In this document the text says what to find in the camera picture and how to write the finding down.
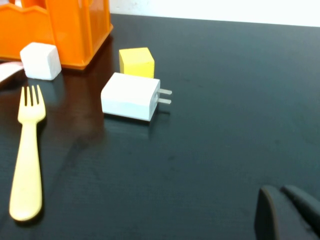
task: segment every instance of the orange basket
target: orange basket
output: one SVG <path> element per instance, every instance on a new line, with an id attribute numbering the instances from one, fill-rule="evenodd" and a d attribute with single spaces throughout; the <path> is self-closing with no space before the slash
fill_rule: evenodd
<path id="1" fill-rule="evenodd" d="M 0 5 L 0 58 L 31 42 L 56 45 L 61 65 L 83 70 L 113 29 L 109 0 L 21 0 Z"/>

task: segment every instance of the fork tine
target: fork tine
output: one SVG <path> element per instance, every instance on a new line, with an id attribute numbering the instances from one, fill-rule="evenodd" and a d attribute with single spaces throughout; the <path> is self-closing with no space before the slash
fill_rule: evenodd
<path id="1" fill-rule="evenodd" d="M 27 105 L 28 107 L 31 107 L 31 106 L 32 106 L 29 86 L 26 87 L 26 105 Z"/>
<path id="2" fill-rule="evenodd" d="M 25 87 L 23 86 L 21 89 L 21 97 L 20 97 L 20 104 L 19 108 L 22 108 L 26 105 L 26 100 L 25 100 Z"/>
<path id="3" fill-rule="evenodd" d="M 39 105 L 45 105 L 44 97 L 42 96 L 41 90 L 39 85 L 36 86 L 36 89 L 38 90 L 38 99 L 39 99 Z"/>
<path id="4" fill-rule="evenodd" d="M 35 86 L 32 85 L 31 88 L 32 88 L 32 102 L 33 102 L 33 106 L 35 106 L 35 105 L 38 105 Z"/>

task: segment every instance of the charger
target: charger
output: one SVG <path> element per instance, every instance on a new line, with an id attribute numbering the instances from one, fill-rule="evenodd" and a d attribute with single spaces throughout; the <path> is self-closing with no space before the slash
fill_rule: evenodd
<path id="1" fill-rule="evenodd" d="M 115 72 L 101 92 L 102 111 L 150 122 L 158 103 L 171 104 L 160 94 L 172 91 L 160 88 L 160 80 Z"/>

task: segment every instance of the fork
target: fork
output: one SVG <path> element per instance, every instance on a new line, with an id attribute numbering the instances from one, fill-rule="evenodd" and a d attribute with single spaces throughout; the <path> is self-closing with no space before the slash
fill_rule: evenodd
<path id="1" fill-rule="evenodd" d="M 37 144 L 37 123 L 46 117 L 46 108 L 39 85 L 38 102 L 35 86 L 22 87 L 18 121 L 22 124 L 18 155 L 16 158 L 9 213 L 17 221 L 35 217 L 42 208 L 42 185 Z"/>

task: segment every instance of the toy block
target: toy block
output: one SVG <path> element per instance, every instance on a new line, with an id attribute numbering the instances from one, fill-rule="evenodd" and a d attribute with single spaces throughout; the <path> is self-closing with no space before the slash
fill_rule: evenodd
<path id="1" fill-rule="evenodd" d="M 155 60 L 147 47 L 119 50 L 120 73 L 153 79 Z"/>

